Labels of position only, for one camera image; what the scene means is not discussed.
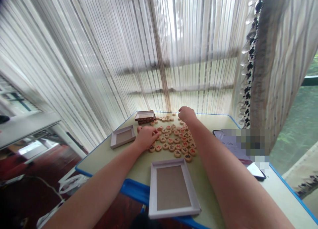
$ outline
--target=table surface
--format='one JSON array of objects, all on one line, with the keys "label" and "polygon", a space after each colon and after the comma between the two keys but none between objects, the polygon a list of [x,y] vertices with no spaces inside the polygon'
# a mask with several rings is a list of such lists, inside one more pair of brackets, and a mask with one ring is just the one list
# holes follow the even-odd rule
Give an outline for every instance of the table surface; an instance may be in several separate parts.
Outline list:
[{"label": "table surface", "polygon": [[30,112],[11,117],[6,123],[0,124],[0,149],[22,140],[29,135],[44,130],[61,121],[53,112]]},{"label": "table surface", "polygon": [[[155,113],[156,116],[165,116],[167,113]],[[137,135],[138,123],[134,121],[136,113],[125,121],[119,128],[129,125],[134,126],[135,134]],[[227,115],[203,115],[197,114],[198,119],[210,130],[221,129],[238,129],[231,117]],[[173,122],[161,122],[155,124],[155,127],[163,125],[175,124],[180,126],[178,115],[174,116]],[[116,149],[110,148],[111,136],[103,141],[95,150],[93,150],[86,158],[84,158],[76,167],[81,172],[86,172],[87,175],[94,175],[99,169],[110,162],[116,155],[122,152],[128,145],[123,145]],[[173,153],[168,150],[150,153],[143,153],[133,168],[127,175],[127,178],[133,179],[145,185],[150,185],[150,166],[153,161],[175,159]],[[207,174],[203,168],[199,156],[195,156],[192,162],[187,164],[192,182],[200,202],[202,212],[199,215],[193,216],[193,219],[209,228],[225,228],[224,221],[220,212],[213,189],[209,183]],[[282,178],[276,174],[273,168],[266,171],[268,178],[260,184],[271,195],[277,205],[282,209],[295,228],[318,228],[317,223],[306,211],[303,205],[298,201],[294,194],[285,185]]]}]

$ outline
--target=plastic bag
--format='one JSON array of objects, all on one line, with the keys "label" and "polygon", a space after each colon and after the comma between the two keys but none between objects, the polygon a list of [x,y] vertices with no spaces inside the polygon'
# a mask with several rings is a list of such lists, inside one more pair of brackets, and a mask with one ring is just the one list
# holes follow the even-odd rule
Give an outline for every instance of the plastic bag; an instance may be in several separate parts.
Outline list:
[{"label": "plastic bag", "polygon": [[84,183],[86,183],[88,179],[89,179],[89,177],[86,177],[84,175],[76,175],[76,176],[73,176],[65,181],[62,181],[62,182],[60,182],[59,193],[64,194],[64,193],[67,193],[75,188],[79,188]]},{"label": "plastic bag", "polygon": [[62,200],[55,208],[52,209],[49,213],[45,214],[43,217],[40,217],[36,223],[36,228],[41,229],[46,222],[56,213],[56,211],[65,203],[65,200]]}]

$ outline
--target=forearm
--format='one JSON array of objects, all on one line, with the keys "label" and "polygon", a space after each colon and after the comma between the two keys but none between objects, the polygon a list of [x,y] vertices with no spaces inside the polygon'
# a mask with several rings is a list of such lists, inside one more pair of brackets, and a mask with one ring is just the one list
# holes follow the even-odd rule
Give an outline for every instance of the forearm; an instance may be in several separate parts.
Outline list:
[{"label": "forearm", "polygon": [[260,183],[198,119],[187,125],[228,228],[293,228]]},{"label": "forearm", "polygon": [[112,201],[142,150],[135,143],[99,170],[46,223],[46,228],[93,228]]}]

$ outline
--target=white curtain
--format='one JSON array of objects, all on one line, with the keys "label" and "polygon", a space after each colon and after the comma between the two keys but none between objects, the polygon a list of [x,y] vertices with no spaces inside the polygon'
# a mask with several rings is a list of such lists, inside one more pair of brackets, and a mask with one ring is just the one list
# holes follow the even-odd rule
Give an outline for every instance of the white curtain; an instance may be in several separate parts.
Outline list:
[{"label": "white curtain", "polygon": [[251,129],[271,150],[318,49],[318,0],[264,0],[251,98]]},{"label": "white curtain", "polygon": [[138,110],[232,114],[247,2],[2,0],[0,53],[91,151]]}]

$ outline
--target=white frame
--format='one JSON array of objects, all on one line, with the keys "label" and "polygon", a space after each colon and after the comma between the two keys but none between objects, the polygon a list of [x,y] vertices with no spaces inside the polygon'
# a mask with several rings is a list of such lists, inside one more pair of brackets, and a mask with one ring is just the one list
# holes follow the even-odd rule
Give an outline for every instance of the white frame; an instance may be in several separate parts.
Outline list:
[{"label": "white frame", "polygon": [[[127,140],[125,140],[125,141],[123,141],[123,142],[120,142],[120,143],[116,144],[117,135],[120,134],[120,133],[122,133],[122,132],[129,131],[129,130],[132,131],[132,137],[129,138],[129,139],[127,139]],[[127,126],[127,127],[121,128],[121,129],[119,129],[119,130],[115,130],[115,131],[112,133],[112,139],[111,139],[111,142],[110,142],[110,147],[111,147],[112,149],[115,149],[115,148],[117,148],[117,147],[119,147],[119,146],[122,146],[122,145],[124,145],[124,144],[127,144],[127,143],[129,143],[129,142],[131,142],[131,141],[134,141],[135,139],[136,139],[136,135],[135,135],[135,131],[133,130],[133,125]]]},{"label": "white frame", "polygon": [[[186,188],[188,191],[191,207],[182,207],[168,210],[157,210],[157,169],[173,166],[181,166],[183,177],[185,179]],[[159,219],[175,216],[186,216],[199,214],[201,212],[200,203],[196,196],[194,186],[191,180],[190,173],[186,166],[186,161],[183,158],[163,160],[151,163],[151,178],[150,178],[150,198],[149,198],[149,218]]]}]

